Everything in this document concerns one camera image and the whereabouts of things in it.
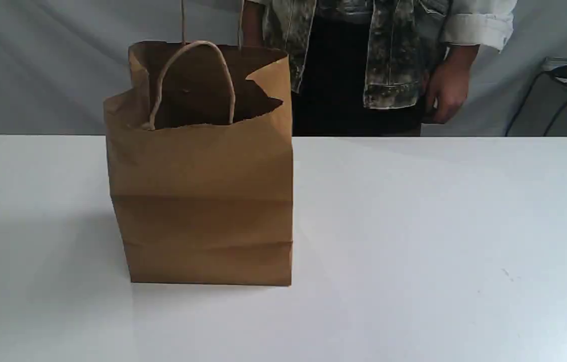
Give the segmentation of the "person's left forearm white sleeve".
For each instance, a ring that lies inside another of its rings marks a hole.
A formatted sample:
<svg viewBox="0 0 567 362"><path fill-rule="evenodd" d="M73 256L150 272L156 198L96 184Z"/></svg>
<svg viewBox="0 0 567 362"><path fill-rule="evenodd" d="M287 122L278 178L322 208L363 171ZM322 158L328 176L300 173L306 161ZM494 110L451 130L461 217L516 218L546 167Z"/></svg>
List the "person's left forearm white sleeve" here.
<svg viewBox="0 0 567 362"><path fill-rule="evenodd" d="M446 60L469 68L478 49L504 50L513 33L517 1L452 1L441 35L449 47Z"/></svg>

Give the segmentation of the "person's right forearm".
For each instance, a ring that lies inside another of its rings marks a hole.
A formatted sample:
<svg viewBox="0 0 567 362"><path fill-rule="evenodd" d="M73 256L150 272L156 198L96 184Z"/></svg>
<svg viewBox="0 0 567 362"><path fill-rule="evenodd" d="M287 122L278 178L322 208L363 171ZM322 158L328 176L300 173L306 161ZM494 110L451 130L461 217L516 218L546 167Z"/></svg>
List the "person's right forearm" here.
<svg viewBox="0 0 567 362"><path fill-rule="evenodd" d="M265 6L252 1L244 1L241 11L242 45L263 47L263 16Z"/></svg>

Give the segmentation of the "person's left hand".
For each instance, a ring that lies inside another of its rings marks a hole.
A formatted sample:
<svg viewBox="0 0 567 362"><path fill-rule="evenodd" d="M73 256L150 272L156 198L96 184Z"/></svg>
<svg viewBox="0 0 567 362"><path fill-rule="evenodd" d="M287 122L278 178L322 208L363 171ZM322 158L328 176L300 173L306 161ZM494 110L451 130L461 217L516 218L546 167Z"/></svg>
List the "person's left hand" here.
<svg viewBox="0 0 567 362"><path fill-rule="evenodd" d="M426 93L428 123L446 124L469 94L470 64L447 61L435 69Z"/></svg>

